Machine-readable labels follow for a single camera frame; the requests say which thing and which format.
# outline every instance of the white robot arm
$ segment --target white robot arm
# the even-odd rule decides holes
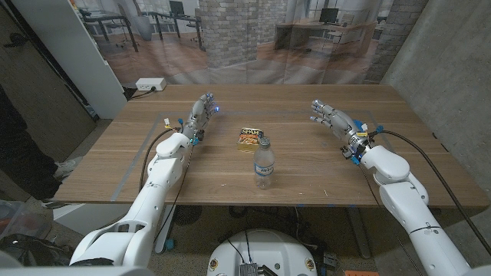
[[[128,213],[88,234],[77,246],[71,265],[148,265],[167,191],[181,177],[185,152],[202,138],[209,118],[218,111],[214,105],[212,94],[195,102],[183,132],[157,145],[157,154],[148,165],[148,179]]]
[[[385,208],[406,230],[428,275],[464,275],[470,271],[428,209],[427,191],[410,172],[407,161],[383,146],[372,147],[366,127],[361,130],[346,113],[320,100],[314,100],[311,107],[319,115],[311,120],[329,127],[337,138],[348,143],[348,147],[341,148],[345,158],[374,168]]]

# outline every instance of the black pants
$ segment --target black pants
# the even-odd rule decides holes
[[[58,168],[26,131],[27,125],[0,86],[0,170],[35,199],[54,196]]]

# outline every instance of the office desk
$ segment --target office desk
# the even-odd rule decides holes
[[[102,24],[102,21],[117,20],[117,19],[124,20],[124,24],[127,26],[128,33],[130,34],[133,48],[135,49],[136,52],[138,52],[138,46],[137,46],[137,43],[135,42],[135,38],[133,37],[133,32],[131,31],[130,22],[128,21],[128,18],[126,16],[123,16],[123,15],[103,15],[103,16],[97,16],[97,17],[87,17],[85,15],[82,15],[82,19],[87,23],[88,22],[98,22],[99,26],[101,27],[102,34],[104,35],[104,39],[106,39],[106,41],[109,41],[109,37],[107,36],[106,29],[104,27],[104,24]]]
[[[371,38],[374,35],[377,22],[366,22],[359,25],[324,25],[324,23],[314,21],[313,18],[301,19],[299,21],[281,23],[276,25],[275,49],[297,47],[307,43],[310,37],[310,30],[332,30],[348,33],[349,31],[362,30],[362,38],[355,53],[361,57],[367,53]]]
[[[137,197],[143,158],[150,141],[164,131],[164,118],[173,127],[187,119],[194,102],[213,92],[220,112],[213,115],[204,141],[195,146],[189,171],[176,204],[189,205],[305,205],[374,207],[360,169],[344,159],[344,145],[309,117],[315,98],[346,111],[368,124],[384,125],[421,146],[466,207],[484,207],[488,198],[469,174],[432,136],[390,86],[380,85],[168,85],[140,100],[130,101],[56,194],[63,202],[130,203]],[[275,151],[275,181],[262,190],[253,180],[252,153],[237,150],[243,127],[259,128]],[[426,186],[430,205],[453,202],[410,145],[380,134],[377,143],[394,150],[411,165]],[[172,204],[180,181],[169,191]],[[377,185],[370,183],[378,196]]]
[[[181,34],[179,32],[179,26],[177,25],[177,20],[194,22],[196,24],[196,33],[198,36],[199,49],[201,51],[205,51],[205,48],[203,47],[203,44],[201,43],[201,33],[199,32],[199,23],[201,21],[198,18],[186,17],[186,16],[181,16],[181,15],[171,15],[171,14],[166,15],[166,14],[154,12],[154,11],[145,11],[145,12],[143,12],[143,14],[144,15],[150,15],[150,16],[153,16],[155,18],[155,22],[157,23],[157,30],[159,32],[160,40],[163,40],[163,38],[162,38],[162,30],[160,29],[159,16],[164,17],[164,18],[172,18],[174,20],[174,28],[176,28],[176,33],[177,33],[178,38],[181,38]]]

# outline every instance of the electrical outlet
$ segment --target electrical outlet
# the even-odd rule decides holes
[[[163,77],[141,78],[137,81],[137,88],[140,91],[150,91],[155,87],[156,91],[162,91],[167,85]]]

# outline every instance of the water bottle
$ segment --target water bottle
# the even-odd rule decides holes
[[[275,154],[271,149],[269,138],[259,140],[259,148],[254,153],[255,183],[261,189],[271,185],[275,165]]]

